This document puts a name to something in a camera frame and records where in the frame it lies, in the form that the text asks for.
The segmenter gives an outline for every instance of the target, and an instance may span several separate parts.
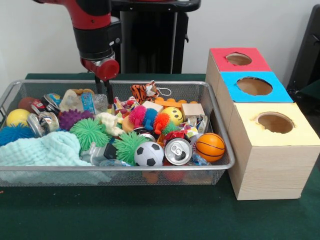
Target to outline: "green spiky ball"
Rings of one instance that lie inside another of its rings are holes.
[[[103,124],[99,124],[99,121],[88,118],[73,125],[70,133],[78,138],[81,151],[88,151],[93,142],[101,148],[110,141],[110,136],[105,134],[105,128]]]
[[[137,133],[134,131],[123,133],[119,137],[121,140],[116,139],[115,143],[113,144],[117,149],[116,158],[134,166],[135,151],[140,144],[148,142],[148,140],[144,136],[137,135]]]
[[[173,131],[176,131],[177,130],[177,127],[176,125],[174,124],[173,121],[170,120],[170,122],[168,123],[168,125],[165,127],[165,129],[162,131],[162,134],[163,135],[167,135]]]

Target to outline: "soccer ball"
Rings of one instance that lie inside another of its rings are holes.
[[[162,166],[164,156],[164,150],[158,143],[147,141],[135,151],[134,161],[137,166]]]

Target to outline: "stuffed tiger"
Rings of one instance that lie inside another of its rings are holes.
[[[152,101],[153,98],[157,98],[160,94],[154,80],[146,85],[132,85],[131,92],[139,104],[144,101]]]

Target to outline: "orange basketball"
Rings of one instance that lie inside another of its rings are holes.
[[[224,140],[217,134],[203,134],[195,143],[195,151],[208,162],[218,161],[225,153]]]

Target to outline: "round hole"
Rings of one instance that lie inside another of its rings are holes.
[[[294,124],[290,118],[278,112],[264,112],[258,117],[258,123],[273,133],[286,134]]]
[[[237,66],[245,66],[252,63],[252,59],[249,56],[238,52],[229,54],[226,59],[229,63]]]
[[[272,92],[272,86],[265,80],[257,77],[244,77],[238,80],[236,84],[243,92],[253,96],[268,95]]]

